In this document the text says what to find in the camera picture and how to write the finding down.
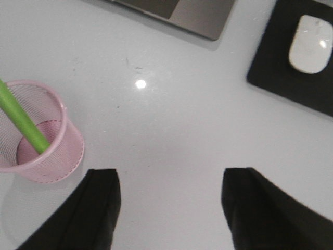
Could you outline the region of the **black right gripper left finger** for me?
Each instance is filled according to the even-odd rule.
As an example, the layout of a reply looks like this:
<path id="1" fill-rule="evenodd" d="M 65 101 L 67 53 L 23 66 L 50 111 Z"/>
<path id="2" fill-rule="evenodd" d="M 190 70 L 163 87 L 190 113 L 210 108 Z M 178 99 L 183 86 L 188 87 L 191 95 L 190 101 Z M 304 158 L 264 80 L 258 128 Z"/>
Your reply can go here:
<path id="1" fill-rule="evenodd" d="M 111 249 L 120 207 L 117 171 L 90 169 L 19 249 Z"/>

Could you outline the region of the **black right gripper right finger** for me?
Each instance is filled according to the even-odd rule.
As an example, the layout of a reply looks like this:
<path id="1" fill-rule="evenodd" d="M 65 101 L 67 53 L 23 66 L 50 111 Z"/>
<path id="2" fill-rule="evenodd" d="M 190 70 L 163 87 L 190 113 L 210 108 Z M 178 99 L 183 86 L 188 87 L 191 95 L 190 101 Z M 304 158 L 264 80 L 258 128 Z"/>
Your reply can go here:
<path id="1" fill-rule="evenodd" d="M 332 221 L 254 168 L 227 168 L 221 203 L 235 249 L 332 249 Z"/>

